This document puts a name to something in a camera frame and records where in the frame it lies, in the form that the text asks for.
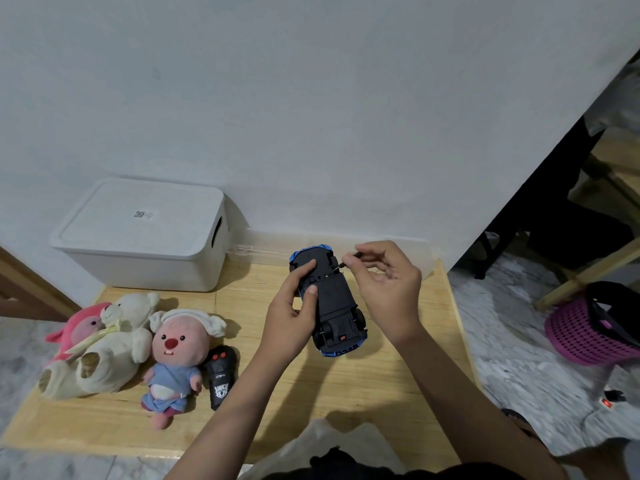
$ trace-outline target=white teddy bear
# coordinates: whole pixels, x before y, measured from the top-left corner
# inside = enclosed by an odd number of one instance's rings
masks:
[[[149,317],[160,302],[158,293],[131,293],[100,313],[113,331],[73,362],[57,360],[43,371],[38,388],[47,399],[61,400],[97,392],[116,392],[132,379],[151,352]]]

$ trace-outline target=person's left hand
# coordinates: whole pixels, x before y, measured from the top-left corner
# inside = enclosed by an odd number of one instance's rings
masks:
[[[305,291],[300,312],[293,309],[293,297],[300,279],[315,267],[316,260],[312,259],[290,272],[267,311],[258,352],[262,352],[265,359],[276,359],[282,367],[288,366],[302,352],[316,326],[316,285]]]

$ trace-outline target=forearm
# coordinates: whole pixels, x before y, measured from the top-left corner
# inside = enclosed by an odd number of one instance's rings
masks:
[[[487,461],[526,479],[564,479],[551,455],[534,448],[424,329],[394,344],[463,463]]]
[[[256,352],[219,409],[166,478],[235,479],[285,368],[268,354]]]

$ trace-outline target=pink basket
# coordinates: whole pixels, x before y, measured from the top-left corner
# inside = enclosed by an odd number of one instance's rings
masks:
[[[610,339],[593,329],[584,296],[550,314],[545,322],[545,332],[560,355],[580,365],[603,365],[640,358],[640,349]]]

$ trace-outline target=storage box lid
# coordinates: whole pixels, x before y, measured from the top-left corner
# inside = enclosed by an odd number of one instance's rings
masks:
[[[53,232],[59,250],[186,258],[208,245],[224,193],[213,187],[105,178]]]

